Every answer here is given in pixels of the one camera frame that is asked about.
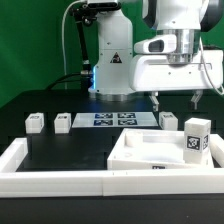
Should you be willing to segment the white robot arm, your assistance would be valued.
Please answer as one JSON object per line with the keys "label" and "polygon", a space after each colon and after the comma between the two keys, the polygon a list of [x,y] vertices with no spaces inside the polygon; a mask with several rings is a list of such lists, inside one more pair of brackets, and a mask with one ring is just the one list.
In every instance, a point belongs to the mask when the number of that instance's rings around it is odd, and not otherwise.
{"label": "white robot arm", "polygon": [[142,19],[156,36],[137,43],[120,0],[87,0],[87,6],[99,24],[93,98],[123,101],[148,92],[157,109],[162,91],[192,90],[193,103],[205,89],[224,95],[223,52],[205,49],[201,39],[221,20],[223,0],[142,0]]}

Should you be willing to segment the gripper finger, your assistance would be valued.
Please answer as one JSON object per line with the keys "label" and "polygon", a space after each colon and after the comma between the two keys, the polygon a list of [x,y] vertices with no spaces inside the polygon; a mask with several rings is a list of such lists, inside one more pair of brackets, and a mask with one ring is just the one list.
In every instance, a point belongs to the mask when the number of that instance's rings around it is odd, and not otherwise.
{"label": "gripper finger", "polygon": [[203,95],[202,90],[195,90],[191,98],[191,107],[196,110],[198,108],[198,103]]}
{"label": "gripper finger", "polygon": [[149,98],[152,102],[153,110],[158,111],[159,110],[159,101],[157,99],[158,93],[157,92],[151,92],[149,95]]}

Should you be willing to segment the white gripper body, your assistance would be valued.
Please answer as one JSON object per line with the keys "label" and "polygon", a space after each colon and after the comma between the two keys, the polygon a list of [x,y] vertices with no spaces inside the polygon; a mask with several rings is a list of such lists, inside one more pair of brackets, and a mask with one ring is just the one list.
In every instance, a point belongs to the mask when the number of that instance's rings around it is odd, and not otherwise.
{"label": "white gripper body", "polygon": [[177,38],[159,35],[134,45],[129,85],[134,91],[178,91],[220,88],[223,84],[223,51],[198,51],[191,62],[170,62]]}

